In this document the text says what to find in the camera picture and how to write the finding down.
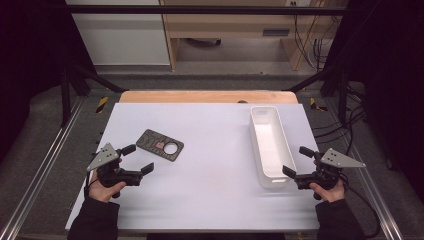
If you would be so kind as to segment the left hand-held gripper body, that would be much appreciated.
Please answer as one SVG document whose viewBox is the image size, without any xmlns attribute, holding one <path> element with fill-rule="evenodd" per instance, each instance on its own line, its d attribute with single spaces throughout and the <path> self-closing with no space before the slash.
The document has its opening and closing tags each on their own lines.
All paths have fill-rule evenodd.
<svg viewBox="0 0 424 240">
<path fill-rule="evenodd" d="M 104 187 L 112 187 L 119 182 L 125 182 L 127 186 L 139 186 L 144 177 L 141 170 L 127 171 L 121 168 L 120 150 L 115 149 L 111 143 L 106 143 L 87 167 L 87 174 L 96 170 L 99 182 Z"/>
</svg>

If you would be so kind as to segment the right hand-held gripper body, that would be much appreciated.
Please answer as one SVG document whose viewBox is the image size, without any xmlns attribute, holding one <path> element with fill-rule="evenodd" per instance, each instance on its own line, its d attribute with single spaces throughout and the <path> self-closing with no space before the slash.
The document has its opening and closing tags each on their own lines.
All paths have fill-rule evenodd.
<svg viewBox="0 0 424 240">
<path fill-rule="evenodd" d="M 329 148 L 325 153 L 314 152 L 313 159 L 316 170 L 310 174 L 296 174 L 294 179 L 300 190 L 309 189 L 310 183 L 317 183 L 326 190 L 332 189 L 338 180 L 342 178 L 342 170 L 344 168 L 366 167 L 365 163 L 361 163 L 332 148 Z"/>
</svg>

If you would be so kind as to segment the dark patterned plate with hole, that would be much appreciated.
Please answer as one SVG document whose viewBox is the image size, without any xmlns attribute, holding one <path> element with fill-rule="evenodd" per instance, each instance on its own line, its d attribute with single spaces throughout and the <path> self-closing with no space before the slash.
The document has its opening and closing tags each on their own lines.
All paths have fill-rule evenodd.
<svg viewBox="0 0 424 240">
<path fill-rule="evenodd" d="M 175 151 L 167 151 L 166 147 L 168 145 L 174 145 L 176 147 Z M 151 129 L 146 129 L 142 133 L 136 141 L 136 146 L 171 162 L 177 159 L 184 148 L 184 144 L 181 141 Z"/>
</svg>

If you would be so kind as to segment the white rectangular plastic bin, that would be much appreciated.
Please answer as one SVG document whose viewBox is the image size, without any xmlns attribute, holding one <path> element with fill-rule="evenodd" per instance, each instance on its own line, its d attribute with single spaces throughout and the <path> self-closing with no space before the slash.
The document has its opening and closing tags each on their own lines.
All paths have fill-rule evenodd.
<svg viewBox="0 0 424 240">
<path fill-rule="evenodd" d="M 267 189 L 284 188 L 291 178 L 283 173 L 283 167 L 295 170 L 296 166 L 278 109 L 252 107 L 249 130 L 260 185 Z"/>
</svg>

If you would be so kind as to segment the person's right hand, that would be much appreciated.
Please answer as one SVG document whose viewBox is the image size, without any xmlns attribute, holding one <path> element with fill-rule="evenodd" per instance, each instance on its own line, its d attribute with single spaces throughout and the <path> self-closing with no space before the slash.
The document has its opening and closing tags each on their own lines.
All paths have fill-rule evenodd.
<svg viewBox="0 0 424 240">
<path fill-rule="evenodd" d="M 310 183 L 309 187 L 318 194 L 323 201 L 335 202 L 345 198 L 345 189 L 341 180 L 339 180 L 336 185 L 329 190 L 322 188 L 317 183 Z"/>
</svg>

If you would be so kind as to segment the person's left hand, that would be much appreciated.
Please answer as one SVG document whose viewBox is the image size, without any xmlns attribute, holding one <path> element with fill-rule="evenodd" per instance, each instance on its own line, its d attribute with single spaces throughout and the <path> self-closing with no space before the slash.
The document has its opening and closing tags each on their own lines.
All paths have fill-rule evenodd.
<svg viewBox="0 0 424 240">
<path fill-rule="evenodd" d="M 88 196 L 97 201 L 108 203 L 112 196 L 120 192 L 125 186 L 125 182 L 119 182 L 112 187 L 104 187 L 99 182 L 97 171 L 93 170 L 88 185 Z"/>
</svg>

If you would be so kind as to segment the white table mat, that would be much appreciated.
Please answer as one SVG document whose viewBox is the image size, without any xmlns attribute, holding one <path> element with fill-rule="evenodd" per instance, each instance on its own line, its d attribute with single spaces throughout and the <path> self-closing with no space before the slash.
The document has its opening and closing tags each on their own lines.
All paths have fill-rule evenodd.
<svg viewBox="0 0 424 240">
<path fill-rule="evenodd" d="M 114 106 L 101 141 L 122 148 L 152 129 L 184 148 L 175 161 L 142 149 L 125 156 L 127 170 L 153 164 L 138 187 L 117 202 L 118 227 L 132 232 L 285 232 L 315 230 L 316 200 L 294 182 L 260 185 L 250 139 L 248 104 Z"/>
</svg>

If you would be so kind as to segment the wooden table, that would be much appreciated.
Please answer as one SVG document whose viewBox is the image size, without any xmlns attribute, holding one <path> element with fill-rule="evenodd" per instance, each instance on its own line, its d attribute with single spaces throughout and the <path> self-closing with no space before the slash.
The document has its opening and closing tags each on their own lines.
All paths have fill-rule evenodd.
<svg viewBox="0 0 424 240">
<path fill-rule="evenodd" d="M 290 91 L 268 90 L 143 90 L 126 91 L 120 103 L 282 103 L 297 104 Z"/>
</svg>

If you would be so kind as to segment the black curtain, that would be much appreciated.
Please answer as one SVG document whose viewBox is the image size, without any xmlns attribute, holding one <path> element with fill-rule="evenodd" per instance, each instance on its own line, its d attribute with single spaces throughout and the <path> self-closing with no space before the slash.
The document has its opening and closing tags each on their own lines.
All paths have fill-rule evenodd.
<svg viewBox="0 0 424 240">
<path fill-rule="evenodd" d="M 348 0 L 328 63 L 357 28 L 345 73 L 365 85 L 365 107 L 388 158 L 424 200 L 424 0 Z"/>
<path fill-rule="evenodd" d="M 66 0 L 0 0 L 0 161 L 29 115 L 30 100 L 60 84 L 64 66 L 94 72 Z"/>
</svg>

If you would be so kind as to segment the white cabinet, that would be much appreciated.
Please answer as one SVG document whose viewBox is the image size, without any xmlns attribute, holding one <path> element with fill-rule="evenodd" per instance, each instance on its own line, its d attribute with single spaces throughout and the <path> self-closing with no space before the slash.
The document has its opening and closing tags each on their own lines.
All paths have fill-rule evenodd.
<svg viewBox="0 0 424 240">
<path fill-rule="evenodd" d="M 160 14 L 73 14 L 95 66 L 169 65 Z"/>
</svg>

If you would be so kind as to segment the wooden desk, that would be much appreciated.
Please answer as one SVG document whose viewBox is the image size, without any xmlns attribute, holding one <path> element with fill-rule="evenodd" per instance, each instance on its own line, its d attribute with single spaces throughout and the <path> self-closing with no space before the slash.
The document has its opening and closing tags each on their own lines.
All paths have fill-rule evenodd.
<svg viewBox="0 0 424 240">
<path fill-rule="evenodd" d="M 349 0 L 159 0 L 162 6 L 345 7 Z M 277 38 L 288 61 L 297 70 L 314 39 L 332 39 L 340 16 L 164 14 L 171 62 L 176 62 L 177 42 L 183 38 Z"/>
</svg>

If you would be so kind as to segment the aluminium rail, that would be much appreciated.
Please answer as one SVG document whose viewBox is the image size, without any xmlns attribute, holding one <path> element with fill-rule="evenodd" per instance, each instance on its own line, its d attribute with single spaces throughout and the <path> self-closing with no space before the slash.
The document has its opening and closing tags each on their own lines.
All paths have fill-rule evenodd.
<svg viewBox="0 0 424 240">
<path fill-rule="evenodd" d="M 336 119 L 336 122 L 338 122 L 338 107 L 335 100 L 330 98 L 324 98 L 324 102 L 328 106 L 329 112 L 331 113 L 332 117 L 334 117 Z M 349 141 L 353 138 L 351 137 L 350 133 L 348 133 L 341 139 L 343 139 L 341 141 L 343 142 L 344 147 L 348 148 Z M 352 142 L 350 146 L 350 153 L 352 154 L 351 156 L 362 163 L 363 159 L 361 158 L 355 144 Z M 396 221 L 394 220 L 383 196 L 377 188 L 377 185 L 371 177 L 369 171 L 366 168 L 356 169 L 355 171 L 358 175 L 358 178 L 361 182 L 361 186 L 368 198 L 369 203 L 376 211 L 376 214 L 379 219 L 378 223 L 386 237 L 386 240 L 404 240 Z"/>
<path fill-rule="evenodd" d="M 58 158 L 68 136 L 71 132 L 81 108 L 86 101 L 86 97 L 77 97 L 71 114 L 67 122 L 60 127 L 53 143 L 51 144 L 47 154 L 45 155 L 41 165 L 39 166 L 35 176 L 29 184 L 25 194 L 21 198 L 18 206 L 14 210 L 12 216 L 0 231 L 0 240 L 15 240 L 24 221 L 26 220 L 44 182 L 46 181 L 56 159 Z"/>
</svg>

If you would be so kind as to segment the black frame strut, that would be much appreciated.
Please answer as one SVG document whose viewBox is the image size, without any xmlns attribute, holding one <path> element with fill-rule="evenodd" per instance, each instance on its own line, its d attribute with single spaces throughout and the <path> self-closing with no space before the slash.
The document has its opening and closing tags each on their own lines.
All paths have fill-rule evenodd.
<svg viewBox="0 0 424 240">
<path fill-rule="evenodd" d="M 331 66 L 310 76 L 306 80 L 288 88 L 289 92 L 297 93 L 305 87 L 323 81 L 320 93 L 323 97 L 331 97 L 335 92 L 338 92 L 338 119 L 343 126 L 347 125 L 346 110 L 347 110 L 347 86 L 348 81 L 344 70 L 341 67 Z"/>
<path fill-rule="evenodd" d="M 73 87 L 78 96 L 87 96 L 91 88 L 86 83 L 86 79 L 94 80 L 96 83 L 106 87 L 115 93 L 126 92 L 125 88 L 119 87 L 108 80 L 100 77 L 97 73 L 84 69 L 78 65 L 69 65 L 61 73 L 61 98 L 62 98 L 62 123 L 64 127 L 70 122 L 71 103 L 70 87 Z"/>
</svg>

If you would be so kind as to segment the black horizontal frame bar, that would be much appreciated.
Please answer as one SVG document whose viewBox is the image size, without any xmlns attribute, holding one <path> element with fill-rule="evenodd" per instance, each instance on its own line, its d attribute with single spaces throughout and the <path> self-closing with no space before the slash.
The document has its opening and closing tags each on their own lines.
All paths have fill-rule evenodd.
<svg viewBox="0 0 424 240">
<path fill-rule="evenodd" d="M 343 16 L 346 8 L 319 7 L 251 7 L 194 5 L 67 5 L 65 9 L 78 14 L 215 14 L 215 15 L 319 15 Z"/>
</svg>

